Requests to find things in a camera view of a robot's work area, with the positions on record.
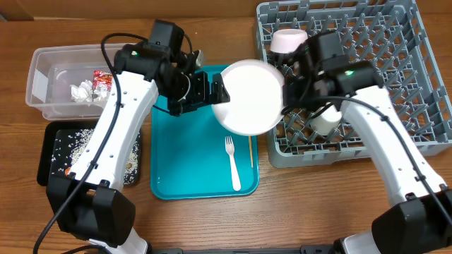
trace fork handle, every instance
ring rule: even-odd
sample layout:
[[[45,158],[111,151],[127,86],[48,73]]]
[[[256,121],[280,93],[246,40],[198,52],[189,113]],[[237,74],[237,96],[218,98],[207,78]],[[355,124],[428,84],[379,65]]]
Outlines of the fork handle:
[[[237,171],[237,166],[235,165],[234,155],[229,156],[231,161],[231,175],[232,175],[232,187],[234,191],[240,191],[242,185],[240,183],[239,172]]]

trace crumpled paper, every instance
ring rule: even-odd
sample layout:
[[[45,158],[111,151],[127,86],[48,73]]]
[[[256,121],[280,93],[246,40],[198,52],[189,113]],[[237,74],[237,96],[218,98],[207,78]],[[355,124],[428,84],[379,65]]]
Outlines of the crumpled paper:
[[[110,92],[93,91],[93,82],[85,80],[79,86],[71,85],[71,95],[74,102],[102,102],[108,99]]]

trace clear plastic bin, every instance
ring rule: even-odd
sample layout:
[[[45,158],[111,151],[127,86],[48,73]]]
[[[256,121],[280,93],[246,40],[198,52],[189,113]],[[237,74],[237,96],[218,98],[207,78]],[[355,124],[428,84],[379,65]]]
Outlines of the clear plastic bin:
[[[122,46],[105,45],[110,61]],[[70,87],[93,81],[96,70],[110,72],[99,44],[37,49],[28,72],[25,102],[51,121],[96,119],[107,102],[74,102]]]

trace wooden stick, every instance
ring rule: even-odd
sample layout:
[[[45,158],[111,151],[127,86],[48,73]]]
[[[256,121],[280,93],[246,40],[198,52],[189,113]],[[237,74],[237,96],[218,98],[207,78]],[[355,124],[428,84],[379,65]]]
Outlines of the wooden stick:
[[[253,169],[253,147],[251,146],[251,136],[248,136],[249,157],[251,158],[251,168]]]

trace white plate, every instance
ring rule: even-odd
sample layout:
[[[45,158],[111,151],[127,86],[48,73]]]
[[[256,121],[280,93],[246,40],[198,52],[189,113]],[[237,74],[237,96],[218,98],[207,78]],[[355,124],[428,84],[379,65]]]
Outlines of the white plate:
[[[231,101],[212,105],[217,120],[238,135],[259,135],[283,117],[283,75],[259,60],[238,61],[221,73]]]

